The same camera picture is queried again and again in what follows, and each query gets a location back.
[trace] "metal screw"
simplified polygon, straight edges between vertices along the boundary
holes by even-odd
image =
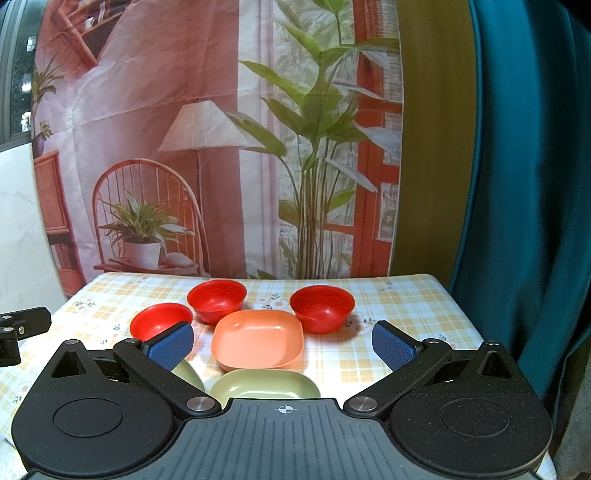
[[[215,406],[215,400],[210,397],[193,397],[187,400],[187,407],[193,411],[208,411]]]
[[[355,397],[349,400],[349,407],[356,411],[372,411],[378,408],[378,402],[371,397]]]

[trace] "white flower pot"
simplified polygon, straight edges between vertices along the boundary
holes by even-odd
[[[133,244],[125,242],[125,252],[134,267],[156,270],[160,259],[160,244]]]

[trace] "window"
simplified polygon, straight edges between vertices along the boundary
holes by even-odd
[[[36,46],[37,46],[37,36],[33,35],[32,37],[29,37],[29,39],[27,40],[27,51],[35,50]]]
[[[31,141],[31,94],[37,36],[47,0],[0,7],[0,151]]]

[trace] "yellow checkered tablecloth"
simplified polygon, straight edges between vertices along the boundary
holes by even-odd
[[[168,301],[187,304],[187,293],[204,278],[107,273],[99,276],[54,316],[50,331],[21,345],[20,365],[0,369],[0,434],[11,440],[12,418],[36,377],[58,346],[78,338],[87,349],[107,349],[130,336],[129,323],[140,310]],[[436,337],[457,349],[476,349],[482,337],[441,284],[430,275],[345,280],[244,280],[247,308],[291,312],[290,296],[312,284],[344,288],[355,298],[345,327],[329,335],[306,333],[304,355],[295,370],[311,378],[323,397],[340,405],[391,370],[374,353],[371,329],[387,320],[412,337]],[[213,328],[193,322],[195,343],[187,360],[206,389],[223,375],[211,355]],[[556,478],[550,458],[538,472]]]

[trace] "red bowl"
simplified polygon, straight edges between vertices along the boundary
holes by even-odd
[[[246,287],[233,280],[209,280],[187,295],[187,301],[203,323],[215,325],[226,315],[242,309]]]
[[[180,303],[158,303],[139,312],[131,321],[129,331],[145,342],[178,322],[192,321],[193,312],[189,307]]]
[[[308,332],[332,333],[343,326],[355,308],[355,299],[342,288],[312,285],[296,291],[290,307]]]

